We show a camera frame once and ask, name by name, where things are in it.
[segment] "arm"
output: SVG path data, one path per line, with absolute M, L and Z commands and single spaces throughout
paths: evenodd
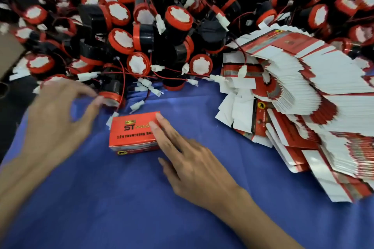
M 149 125 L 171 162 L 159 158 L 175 194 L 211 211 L 248 248 L 302 248 L 255 204 L 208 148 L 183 138 L 161 114 L 156 117 L 163 130 L 154 122 Z
M 21 154 L 0 172 L 0 239 L 30 194 L 89 135 L 102 97 L 92 101 L 82 119 L 71 122 L 70 106 L 79 94 L 97 96 L 89 86 L 65 80 L 45 85 L 30 106 Z

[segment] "person's right hand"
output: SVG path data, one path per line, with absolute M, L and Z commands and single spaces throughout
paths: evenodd
M 159 158 L 175 194 L 217 214 L 241 187 L 208 148 L 183 138 L 161 114 L 156 118 L 163 130 L 153 121 L 149 125 L 171 161 Z

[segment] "fingernail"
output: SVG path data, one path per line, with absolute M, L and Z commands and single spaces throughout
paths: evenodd
M 104 101 L 103 96 L 97 96 L 92 102 L 93 102 L 94 105 L 99 107 L 99 106 L 102 105 L 103 101 Z
M 156 123 L 154 123 L 153 121 L 149 122 L 149 127 L 151 128 L 152 131 L 159 128 L 159 126 Z
M 163 119 L 162 114 L 159 113 L 159 112 L 157 112 L 157 113 L 156 113 L 156 119 L 157 119 L 157 120 L 161 120 L 161 119 Z
M 160 165 L 162 165 L 162 166 L 165 165 L 165 162 L 164 162 L 164 160 L 162 158 L 159 157 L 157 159 L 159 160 Z

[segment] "small product box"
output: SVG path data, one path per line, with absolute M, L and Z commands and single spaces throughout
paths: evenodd
M 109 147 L 118 155 L 159 149 L 148 124 L 150 121 L 158 124 L 158 112 L 114 117 L 110 128 Z

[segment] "blue tablecloth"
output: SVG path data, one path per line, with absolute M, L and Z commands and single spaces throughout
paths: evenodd
M 310 172 L 288 171 L 275 149 L 252 143 L 214 116 L 224 98 L 216 83 L 199 81 L 138 113 L 161 111 L 184 136 L 211 149 L 234 179 L 281 228 L 306 248 L 374 248 L 374 198 L 332 203 Z M 129 95 L 129 105 L 145 93 Z M 77 100 L 73 118 L 90 99 Z M 162 173 L 161 151 L 117 156 L 108 148 L 102 109 L 84 144 L 32 194 L 3 248 L 243 248 L 213 214 L 176 196 Z M 24 116 L 4 162 L 22 146 Z

